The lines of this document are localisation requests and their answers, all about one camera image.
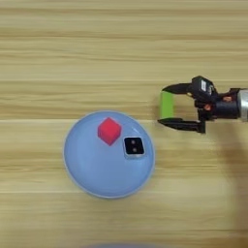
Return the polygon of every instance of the black square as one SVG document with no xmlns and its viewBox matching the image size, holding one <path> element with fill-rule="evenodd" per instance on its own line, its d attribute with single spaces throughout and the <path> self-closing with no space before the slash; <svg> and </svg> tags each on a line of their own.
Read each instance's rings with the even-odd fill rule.
<svg viewBox="0 0 248 248">
<path fill-rule="evenodd" d="M 130 137 L 124 139 L 126 153 L 128 155 L 143 155 L 144 148 L 141 138 Z"/>
</svg>

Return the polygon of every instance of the light blue plate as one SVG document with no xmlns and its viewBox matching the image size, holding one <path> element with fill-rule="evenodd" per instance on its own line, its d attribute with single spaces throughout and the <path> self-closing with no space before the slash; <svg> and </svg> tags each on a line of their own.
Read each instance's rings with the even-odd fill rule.
<svg viewBox="0 0 248 248">
<path fill-rule="evenodd" d="M 98 126 L 110 117 L 122 126 L 120 138 L 109 146 L 98 138 Z M 125 155 L 124 138 L 142 138 L 145 153 Z M 151 176 L 155 152 L 150 136 L 133 118 L 115 111 L 86 115 L 74 125 L 64 147 L 66 169 L 75 183 L 94 196 L 115 199 L 138 191 Z"/>
</svg>

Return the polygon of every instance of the table surface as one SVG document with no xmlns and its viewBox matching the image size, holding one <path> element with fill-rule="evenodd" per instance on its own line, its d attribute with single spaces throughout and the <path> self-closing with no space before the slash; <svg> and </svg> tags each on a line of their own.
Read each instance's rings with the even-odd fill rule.
<svg viewBox="0 0 248 248">
<path fill-rule="evenodd" d="M 166 85 L 247 87 L 247 24 L 239 0 L 2 0 L 0 247 L 248 247 L 247 124 L 202 136 L 156 122 Z M 64 169 L 68 131 L 101 109 L 138 119 L 156 147 L 151 180 L 120 201 L 84 194 Z"/>
</svg>

